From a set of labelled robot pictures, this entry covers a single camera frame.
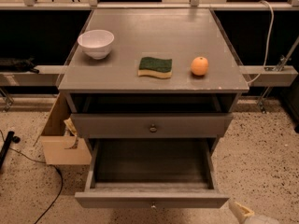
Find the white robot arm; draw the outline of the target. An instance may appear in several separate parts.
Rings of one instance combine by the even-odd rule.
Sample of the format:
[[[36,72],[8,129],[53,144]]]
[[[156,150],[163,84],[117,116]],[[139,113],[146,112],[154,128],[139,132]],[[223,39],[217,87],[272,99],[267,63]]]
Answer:
[[[229,209],[239,224],[280,224],[277,219],[265,215],[257,215],[250,208],[232,200],[229,201]]]

